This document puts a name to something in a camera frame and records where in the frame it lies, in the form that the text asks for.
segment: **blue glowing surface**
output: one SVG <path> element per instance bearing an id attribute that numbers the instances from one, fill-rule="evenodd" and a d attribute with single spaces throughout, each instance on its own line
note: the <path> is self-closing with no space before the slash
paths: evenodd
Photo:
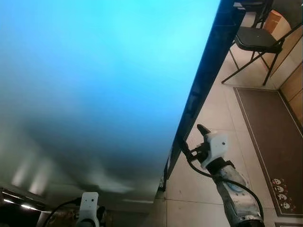
<path id="1" fill-rule="evenodd" d="M 152 200 L 218 4 L 2 1 L 1 121 L 73 184 Z"/>

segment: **tiled floor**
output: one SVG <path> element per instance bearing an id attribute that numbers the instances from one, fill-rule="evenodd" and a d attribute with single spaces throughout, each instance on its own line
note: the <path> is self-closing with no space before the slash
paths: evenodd
<path id="1" fill-rule="evenodd" d="M 241 66 L 250 60 L 250 53 L 234 45 L 232 52 Z M 244 122 L 233 87 L 258 87 L 275 89 L 271 80 L 262 87 L 267 70 L 261 60 L 247 67 L 234 78 L 221 84 L 221 80 L 236 70 L 230 54 L 221 67 L 217 79 L 196 120 L 207 128 L 226 133 L 229 150 L 225 156 L 249 182 L 260 198 L 265 213 L 265 224 L 274 227 L 274 222 L 302 223 L 299 218 L 277 217 L 255 149 Z M 202 136 L 194 127 L 187 140 L 189 148 L 202 142 Z M 209 178 L 194 172 L 183 154 L 179 157 L 167 184 L 165 193 L 156 196 L 154 210 L 144 218 L 141 227 L 228 227 L 222 199 Z"/>

